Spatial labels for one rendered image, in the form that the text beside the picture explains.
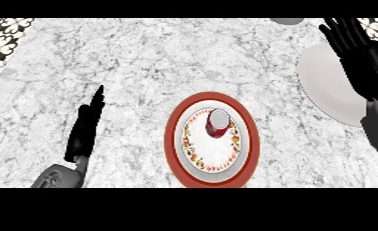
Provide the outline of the grey rounded object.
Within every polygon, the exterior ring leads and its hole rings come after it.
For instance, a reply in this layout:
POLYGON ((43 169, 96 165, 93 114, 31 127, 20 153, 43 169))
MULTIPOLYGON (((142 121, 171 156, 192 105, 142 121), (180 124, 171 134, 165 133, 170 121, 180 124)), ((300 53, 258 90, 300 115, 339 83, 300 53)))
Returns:
POLYGON ((302 22, 304 18, 270 18, 270 20, 280 25, 297 25, 302 22))

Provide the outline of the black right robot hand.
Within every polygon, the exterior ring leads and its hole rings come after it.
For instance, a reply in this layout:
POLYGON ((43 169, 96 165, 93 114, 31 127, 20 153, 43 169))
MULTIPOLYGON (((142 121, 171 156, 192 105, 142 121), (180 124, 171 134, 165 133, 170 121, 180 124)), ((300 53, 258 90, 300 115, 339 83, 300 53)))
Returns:
POLYGON ((325 18, 319 30, 356 93, 367 101, 378 100, 378 41, 369 39, 356 18, 325 18))

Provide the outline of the red rimmed patterned plate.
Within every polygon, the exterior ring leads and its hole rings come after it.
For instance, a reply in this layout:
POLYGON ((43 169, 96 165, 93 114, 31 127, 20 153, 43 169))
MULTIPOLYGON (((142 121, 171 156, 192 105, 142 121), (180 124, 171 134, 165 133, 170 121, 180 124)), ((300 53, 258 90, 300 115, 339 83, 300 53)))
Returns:
POLYGON ((164 149, 171 171, 186 187, 242 187, 260 156, 258 131, 243 105, 218 92, 189 96, 167 122, 164 149), (205 130, 214 109, 223 109, 230 116, 230 127, 220 138, 205 130))

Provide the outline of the plain white plate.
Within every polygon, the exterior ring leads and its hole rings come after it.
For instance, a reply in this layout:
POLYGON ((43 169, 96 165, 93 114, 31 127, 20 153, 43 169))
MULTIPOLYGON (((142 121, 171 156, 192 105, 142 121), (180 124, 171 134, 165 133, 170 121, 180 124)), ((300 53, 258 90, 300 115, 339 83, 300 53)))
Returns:
POLYGON ((341 123, 360 127, 366 100, 353 90, 328 43, 319 43, 304 50, 295 71, 301 88, 320 111, 341 123))

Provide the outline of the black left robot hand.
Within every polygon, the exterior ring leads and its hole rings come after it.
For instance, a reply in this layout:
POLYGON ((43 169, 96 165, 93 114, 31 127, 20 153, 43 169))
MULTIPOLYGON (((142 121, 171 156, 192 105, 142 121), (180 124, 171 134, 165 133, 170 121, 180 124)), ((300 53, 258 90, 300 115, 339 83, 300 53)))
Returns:
POLYGON ((71 129, 63 160, 74 163, 80 156, 88 157, 93 151, 96 127, 105 106, 103 86, 99 86, 90 104, 78 108, 78 117, 71 129))

